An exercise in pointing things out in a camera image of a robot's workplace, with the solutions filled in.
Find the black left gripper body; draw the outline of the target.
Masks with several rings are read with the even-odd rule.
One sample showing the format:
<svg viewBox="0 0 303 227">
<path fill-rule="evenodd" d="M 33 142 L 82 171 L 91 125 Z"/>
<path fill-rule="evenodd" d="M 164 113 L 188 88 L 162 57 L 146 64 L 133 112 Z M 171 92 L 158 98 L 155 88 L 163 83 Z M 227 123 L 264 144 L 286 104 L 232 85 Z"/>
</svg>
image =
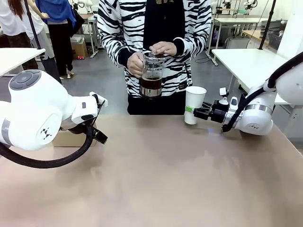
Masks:
<svg viewBox="0 0 303 227">
<path fill-rule="evenodd" d="M 95 127 L 93 126 L 93 124 L 95 123 L 95 120 L 96 120 L 96 117 L 89 119 L 85 122 L 82 122 L 82 123 L 76 125 L 73 128 L 68 129 L 68 131 L 70 131 L 73 134 L 81 134 L 81 133 L 87 134 L 86 128 L 89 127 L 92 131 L 92 134 L 95 135 L 96 130 L 95 130 Z"/>
</svg>

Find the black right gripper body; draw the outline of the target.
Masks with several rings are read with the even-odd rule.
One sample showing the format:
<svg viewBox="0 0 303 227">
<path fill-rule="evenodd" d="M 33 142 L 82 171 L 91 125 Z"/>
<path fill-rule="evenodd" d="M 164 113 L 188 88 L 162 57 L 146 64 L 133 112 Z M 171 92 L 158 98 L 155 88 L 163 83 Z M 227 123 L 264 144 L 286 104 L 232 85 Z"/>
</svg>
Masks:
<svg viewBox="0 0 303 227">
<path fill-rule="evenodd" d="M 228 101 L 224 101 L 223 104 L 221 104 L 219 100 L 215 100 L 210 112 L 211 121 L 217 123 L 223 123 L 225 119 L 225 115 L 227 114 L 228 110 L 229 110 Z"/>
</svg>

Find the person's left hand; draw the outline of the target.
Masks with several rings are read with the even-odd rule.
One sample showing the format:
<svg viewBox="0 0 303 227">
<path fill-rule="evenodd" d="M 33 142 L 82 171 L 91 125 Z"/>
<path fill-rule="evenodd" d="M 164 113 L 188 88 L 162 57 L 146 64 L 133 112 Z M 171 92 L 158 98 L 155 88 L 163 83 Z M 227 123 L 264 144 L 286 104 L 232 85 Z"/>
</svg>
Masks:
<svg viewBox="0 0 303 227">
<path fill-rule="evenodd" d="M 154 54 L 167 54 L 170 56 L 175 56 L 177 53 L 175 44 L 171 42 L 158 42 L 150 46 L 150 50 Z"/>
</svg>

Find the person's right hand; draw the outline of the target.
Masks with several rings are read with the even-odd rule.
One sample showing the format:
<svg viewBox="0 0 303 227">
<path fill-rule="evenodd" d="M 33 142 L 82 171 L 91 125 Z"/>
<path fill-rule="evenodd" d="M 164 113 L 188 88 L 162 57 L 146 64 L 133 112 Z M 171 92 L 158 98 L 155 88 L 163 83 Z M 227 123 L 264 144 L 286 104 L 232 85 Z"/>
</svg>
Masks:
<svg viewBox="0 0 303 227">
<path fill-rule="evenodd" d="M 143 54 L 141 52 L 133 53 L 127 60 L 127 68 L 132 75 L 140 79 L 143 75 Z"/>
</svg>

